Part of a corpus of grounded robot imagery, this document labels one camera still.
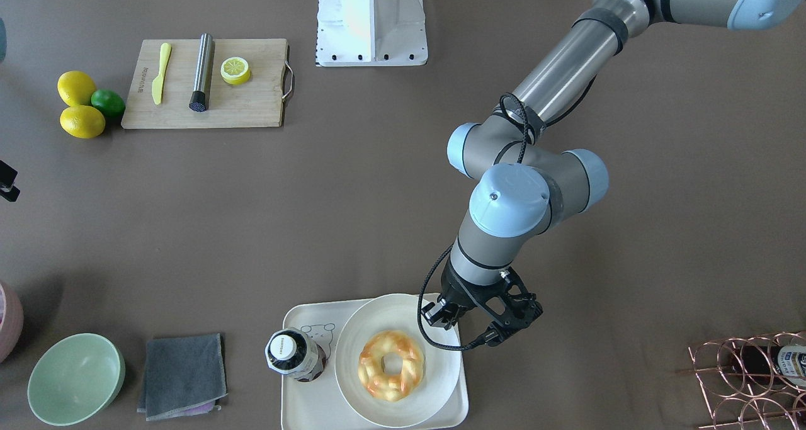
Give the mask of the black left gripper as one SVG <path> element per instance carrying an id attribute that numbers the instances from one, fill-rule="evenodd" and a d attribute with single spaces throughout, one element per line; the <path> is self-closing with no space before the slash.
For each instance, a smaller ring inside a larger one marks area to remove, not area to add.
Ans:
<path id="1" fill-rule="evenodd" d="M 489 313 L 487 301 L 497 293 L 498 281 L 490 285 L 469 283 L 456 272 L 449 259 L 441 273 L 440 300 L 421 307 L 421 317 L 433 327 L 452 329 L 469 310 L 478 307 Z"/>

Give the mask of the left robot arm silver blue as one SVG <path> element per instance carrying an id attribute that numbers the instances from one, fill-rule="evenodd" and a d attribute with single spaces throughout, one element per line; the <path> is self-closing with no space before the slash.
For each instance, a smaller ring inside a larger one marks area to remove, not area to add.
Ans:
<path id="1" fill-rule="evenodd" d="M 804 5 L 762 31 L 651 26 L 542 137 L 610 172 L 529 241 L 524 338 L 673 344 L 804 328 Z"/>

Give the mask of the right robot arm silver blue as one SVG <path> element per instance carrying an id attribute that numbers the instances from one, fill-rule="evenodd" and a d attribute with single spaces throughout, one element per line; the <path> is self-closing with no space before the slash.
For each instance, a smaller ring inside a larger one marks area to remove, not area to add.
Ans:
<path id="1" fill-rule="evenodd" d="M 8 51 L 8 38 L 6 37 L 6 27 L 4 25 L 3 19 L 1 19 L 1 51 L 0 51 L 1 63 L 3 63 L 3 60 L 5 60 L 7 51 Z M 4 161 L 1 161 L 0 167 L 1 167 L 1 196 L 6 201 L 16 201 L 18 199 L 18 196 L 20 195 L 20 189 L 18 189 L 14 185 L 18 172 L 16 169 L 6 164 Z"/>

